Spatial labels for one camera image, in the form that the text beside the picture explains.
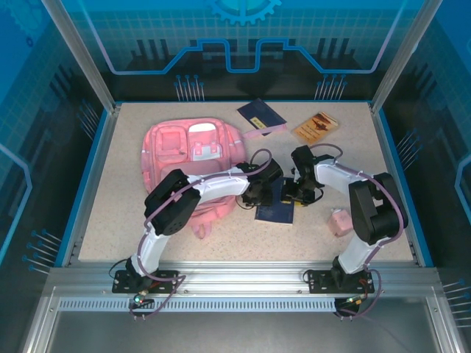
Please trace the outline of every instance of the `pink backpack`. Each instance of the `pink backpack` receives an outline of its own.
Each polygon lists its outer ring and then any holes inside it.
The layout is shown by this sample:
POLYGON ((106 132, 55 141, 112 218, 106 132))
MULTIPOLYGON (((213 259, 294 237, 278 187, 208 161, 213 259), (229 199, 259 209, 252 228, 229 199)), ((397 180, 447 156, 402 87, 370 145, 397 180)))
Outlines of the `pink backpack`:
MULTIPOLYGON (((241 133, 215 118, 190 118, 154 125, 142 145, 141 169, 147 192, 174 169, 187 175, 225 171, 246 160, 241 133)), ((235 196, 200 204, 188 225, 203 239, 211 221, 228 215, 236 205, 235 196)))

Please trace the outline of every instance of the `gear graphic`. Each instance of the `gear graphic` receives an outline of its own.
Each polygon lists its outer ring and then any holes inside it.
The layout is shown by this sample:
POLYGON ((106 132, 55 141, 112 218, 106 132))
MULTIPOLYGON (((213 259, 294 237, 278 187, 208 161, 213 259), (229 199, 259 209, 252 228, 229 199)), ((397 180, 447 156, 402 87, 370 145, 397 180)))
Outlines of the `gear graphic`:
POLYGON ((213 15, 219 15, 221 21, 229 20, 230 24, 244 26, 247 22, 265 21, 265 15, 273 14, 281 0, 208 0, 208 4, 213 15))
POLYGON ((1 0, 0 8, 9 10, 16 24, 30 37, 43 21, 43 5, 40 0, 1 0))

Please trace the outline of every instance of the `enclosure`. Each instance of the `enclosure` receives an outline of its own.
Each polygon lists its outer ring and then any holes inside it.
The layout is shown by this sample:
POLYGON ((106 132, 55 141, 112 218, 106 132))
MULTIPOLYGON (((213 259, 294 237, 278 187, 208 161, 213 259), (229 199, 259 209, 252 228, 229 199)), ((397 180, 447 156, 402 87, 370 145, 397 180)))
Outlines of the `enclosure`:
MULTIPOLYGON (((2 349, 468 352, 470 14, 459 0, 5 1, 2 349), (339 128, 323 142, 342 162, 393 176, 409 222, 371 263, 378 303, 341 321, 335 300, 348 296, 303 281, 351 238, 328 232, 350 204, 326 188, 291 226, 237 207, 203 240, 182 229, 159 269, 185 281, 134 322, 133 295, 112 293, 108 274, 143 234, 146 131, 207 116, 246 133, 238 109, 255 99, 288 130, 326 112, 339 128)), ((271 150, 288 177, 300 142, 274 132, 244 145, 271 150)))

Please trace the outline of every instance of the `black mounting plate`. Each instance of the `black mounting plate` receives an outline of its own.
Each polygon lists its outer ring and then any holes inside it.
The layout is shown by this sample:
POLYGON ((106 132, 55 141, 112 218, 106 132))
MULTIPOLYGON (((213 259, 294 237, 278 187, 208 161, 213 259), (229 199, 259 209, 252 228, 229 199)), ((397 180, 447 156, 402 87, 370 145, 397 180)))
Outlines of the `black mounting plate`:
POLYGON ((370 273, 361 271, 348 276, 348 284, 344 285, 342 289, 337 288, 330 270, 307 270, 303 279, 309 285, 310 294, 362 294, 365 293, 365 288, 360 284, 360 279, 365 279, 366 282, 370 281, 366 286, 367 293, 375 292, 373 278, 370 273))
MULTIPOLYGON (((172 278, 178 277, 178 271, 156 271, 153 273, 156 277, 172 278)), ((149 288, 150 294, 170 294, 174 290, 175 284, 172 282, 152 282, 149 288)), ((135 286, 135 281, 132 280, 130 273, 126 270, 119 270, 115 273, 113 293, 131 293, 136 294, 141 289, 135 286)))

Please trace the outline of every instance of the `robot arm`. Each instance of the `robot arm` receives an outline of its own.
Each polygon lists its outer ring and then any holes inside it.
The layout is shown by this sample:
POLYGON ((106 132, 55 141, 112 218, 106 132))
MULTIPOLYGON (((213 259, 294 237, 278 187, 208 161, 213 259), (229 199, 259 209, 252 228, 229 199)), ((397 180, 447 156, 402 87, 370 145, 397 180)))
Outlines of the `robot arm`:
MULTIPOLYGON (((295 149, 291 157, 296 165, 296 179, 286 185, 285 197, 308 205, 313 202, 313 194, 317 188, 330 186, 350 200, 355 236, 347 249, 333 261, 331 270, 337 287, 342 288, 349 275, 364 269, 365 262, 379 244, 397 234, 397 214, 386 196, 372 182, 342 168, 334 157, 315 157, 307 146, 295 149)), ((392 176, 387 173, 370 176, 384 186, 397 203, 406 227, 408 218, 392 176)))
POLYGON ((244 175, 258 168, 258 165, 239 163, 236 167, 221 173, 208 175, 185 175, 180 169, 172 171, 147 196, 144 204, 144 215, 148 218, 166 202, 173 193, 190 185, 192 182, 203 181, 184 191, 164 207, 150 221, 150 230, 142 243, 140 259, 138 254, 131 256, 126 263, 127 273, 133 282, 133 288, 149 287, 149 279, 142 270, 153 274, 159 267, 160 256, 171 235, 179 232, 188 222, 191 214, 199 204, 210 202, 225 196, 242 196, 247 204, 270 205, 272 203, 271 183, 283 175, 281 167, 271 160, 270 164, 260 173, 244 175))

